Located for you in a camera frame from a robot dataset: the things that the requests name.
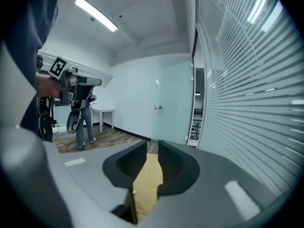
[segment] jeans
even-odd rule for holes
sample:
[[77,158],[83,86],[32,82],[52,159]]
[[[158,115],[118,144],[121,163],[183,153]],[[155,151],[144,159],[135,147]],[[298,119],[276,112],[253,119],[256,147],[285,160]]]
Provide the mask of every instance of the jeans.
[[81,118],[79,119],[79,125],[76,130],[76,140],[78,147],[82,147],[84,144],[84,120],[87,128],[87,136],[89,141],[92,142],[93,138],[93,128],[92,128],[92,119],[91,119],[91,108],[89,106],[81,109]]

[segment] white shoe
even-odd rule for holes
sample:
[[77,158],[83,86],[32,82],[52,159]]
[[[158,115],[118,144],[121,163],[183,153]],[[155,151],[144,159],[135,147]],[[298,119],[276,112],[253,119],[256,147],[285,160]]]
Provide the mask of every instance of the white shoe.
[[93,143],[93,142],[95,142],[95,141],[96,141],[96,138],[94,138],[94,139],[93,139],[93,141],[92,141],[92,142],[90,142],[90,143]]
[[85,142],[84,142],[84,144],[83,144],[81,147],[78,146],[78,148],[82,148],[82,147],[84,147],[84,146],[85,146]]

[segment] dark blue sleeve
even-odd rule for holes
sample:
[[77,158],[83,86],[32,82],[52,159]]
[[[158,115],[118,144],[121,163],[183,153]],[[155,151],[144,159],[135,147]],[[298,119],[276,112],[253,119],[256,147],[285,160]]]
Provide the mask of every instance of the dark blue sleeve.
[[[37,52],[46,42],[57,17],[58,0],[29,0],[16,16],[4,43],[23,76],[36,86]],[[38,133],[35,97],[23,116],[21,126]]]

